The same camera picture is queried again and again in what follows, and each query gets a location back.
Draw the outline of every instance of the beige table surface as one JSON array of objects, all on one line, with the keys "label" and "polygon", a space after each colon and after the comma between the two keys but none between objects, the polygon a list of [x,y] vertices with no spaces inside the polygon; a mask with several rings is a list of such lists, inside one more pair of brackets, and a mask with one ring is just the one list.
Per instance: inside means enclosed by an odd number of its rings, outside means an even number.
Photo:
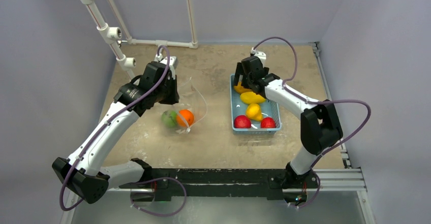
[{"label": "beige table surface", "polygon": [[[208,111],[189,134],[166,135],[160,115],[148,110],[114,146],[104,166],[117,165],[137,157],[154,168],[284,168],[301,147],[299,120],[280,107],[283,127],[275,135],[233,135],[229,99],[229,75],[236,63],[249,55],[250,45],[201,45],[198,49],[169,47],[177,56],[178,84],[192,77],[193,84],[205,97]],[[290,86],[310,97],[326,98],[316,58],[311,46],[295,46],[298,72]],[[127,57],[135,57],[135,75],[142,74],[154,59],[155,46],[124,45]],[[262,45],[270,72],[287,78],[294,68],[293,53],[287,46]],[[104,115],[118,89],[128,83],[126,73],[116,65],[109,85]],[[316,165],[320,169],[344,168],[338,149]]]}]

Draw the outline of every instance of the wall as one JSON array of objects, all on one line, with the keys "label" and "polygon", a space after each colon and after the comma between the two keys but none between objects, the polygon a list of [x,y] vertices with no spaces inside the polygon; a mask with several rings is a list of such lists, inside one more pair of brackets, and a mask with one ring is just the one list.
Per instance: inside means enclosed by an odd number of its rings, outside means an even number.
[{"label": "wall", "polygon": [[[193,0],[202,43],[322,38],[343,0]],[[186,0],[115,0],[134,38],[190,42]]]},{"label": "wall", "polygon": [[115,58],[79,0],[0,3],[0,222],[59,223],[51,164],[96,125]]},{"label": "wall", "polygon": [[[369,102],[346,146],[362,167],[377,223],[429,223],[431,0],[344,0],[321,41],[334,99]],[[341,106],[345,132],[365,117]]]}]

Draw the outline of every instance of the orange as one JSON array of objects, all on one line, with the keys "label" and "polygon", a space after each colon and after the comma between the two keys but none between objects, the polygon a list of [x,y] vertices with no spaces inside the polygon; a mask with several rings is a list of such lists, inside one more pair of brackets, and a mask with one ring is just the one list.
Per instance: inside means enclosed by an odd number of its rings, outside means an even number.
[{"label": "orange", "polygon": [[[191,126],[193,124],[193,121],[195,120],[195,116],[193,115],[193,113],[189,110],[180,110],[179,113],[181,114],[181,116],[184,117],[184,119],[187,121],[187,123],[189,124],[189,126]],[[176,116],[176,122],[178,122],[178,125],[180,126],[186,126],[186,124],[182,121],[180,116]]]}]

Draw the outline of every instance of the red fruit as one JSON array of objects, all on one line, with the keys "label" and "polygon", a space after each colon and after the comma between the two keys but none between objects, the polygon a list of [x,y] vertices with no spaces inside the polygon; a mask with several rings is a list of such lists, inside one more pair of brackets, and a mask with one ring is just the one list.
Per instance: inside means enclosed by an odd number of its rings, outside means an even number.
[{"label": "red fruit", "polygon": [[249,129],[252,127],[252,121],[244,115],[237,116],[235,120],[233,120],[233,126],[236,129]]},{"label": "red fruit", "polygon": [[275,128],[275,121],[271,117],[265,117],[260,122],[260,128],[261,129],[274,129]]}]

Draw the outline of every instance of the yellow mango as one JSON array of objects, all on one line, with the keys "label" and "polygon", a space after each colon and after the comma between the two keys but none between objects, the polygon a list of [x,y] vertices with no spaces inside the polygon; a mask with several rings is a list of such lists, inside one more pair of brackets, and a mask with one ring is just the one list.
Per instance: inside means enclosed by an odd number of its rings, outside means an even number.
[{"label": "yellow mango", "polygon": [[238,82],[238,85],[234,85],[233,86],[233,89],[238,93],[238,94],[242,94],[242,93],[245,93],[245,92],[250,92],[250,91],[252,91],[251,89],[249,89],[249,88],[244,88],[242,85],[241,85],[241,81],[239,81]]},{"label": "yellow mango", "polygon": [[259,103],[265,102],[264,97],[262,97],[258,94],[255,94],[253,91],[242,93],[239,96],[239,98],[241,99],[242,102],[244,102],[247,105],[252,104],[252,103],[259,104]]},{"label": "yellow mango", "polygon": [[256,121],[261,121],[263,119],[262,110],[258,104],[252,103],[245,110],[245,115],[251,119]]}]

